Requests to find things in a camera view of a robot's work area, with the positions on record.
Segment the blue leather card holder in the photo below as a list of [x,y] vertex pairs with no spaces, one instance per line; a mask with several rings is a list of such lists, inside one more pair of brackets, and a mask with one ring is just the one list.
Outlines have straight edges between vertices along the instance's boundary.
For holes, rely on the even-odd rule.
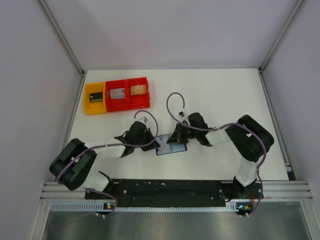
[[186,152],[188,150],[186,144],[169,144],[171,153],[169,154],[175,154],[175,153],[180,153],[180,152]]

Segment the silver credit card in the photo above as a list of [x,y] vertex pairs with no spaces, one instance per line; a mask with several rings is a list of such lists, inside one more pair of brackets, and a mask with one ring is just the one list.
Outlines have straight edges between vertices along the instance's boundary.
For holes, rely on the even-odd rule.
[[171,153],[171,146],[167,143],[170,137],[170,134],[164,134],[156,138],[157,143],[160,145],[160,147],[156,148],[155,150],[157,156],[167,155]]

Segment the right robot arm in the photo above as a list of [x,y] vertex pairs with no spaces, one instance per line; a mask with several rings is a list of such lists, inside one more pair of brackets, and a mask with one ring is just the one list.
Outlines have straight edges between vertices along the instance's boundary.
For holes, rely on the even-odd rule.
[[247,114],[235,123],[219,127],[209,127],[198,112],[190,115],[180,112],[179,115],[183,121],[176,124],[167,143],[187,144],[191,139],[205,147],[232,143],[241,155],[240,165],[231,187],[222,190],[222,197],[228,201],[246,198],[259,178],[258,170],[275,142],[274,137]]

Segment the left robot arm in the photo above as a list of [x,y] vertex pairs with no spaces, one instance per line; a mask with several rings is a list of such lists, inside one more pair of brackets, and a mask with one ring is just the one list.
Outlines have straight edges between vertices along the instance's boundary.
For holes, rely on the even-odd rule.
[[151,129],[139,120],[122,135],[107,142],[84,143],[72,139],[49,166],[49,171],[59,184],[74,191],[79,188],[102,192],[111,178],[100,170],[93,171],[94,163],[112,158],[124,158],[136,148],[147,152],[160,147]]

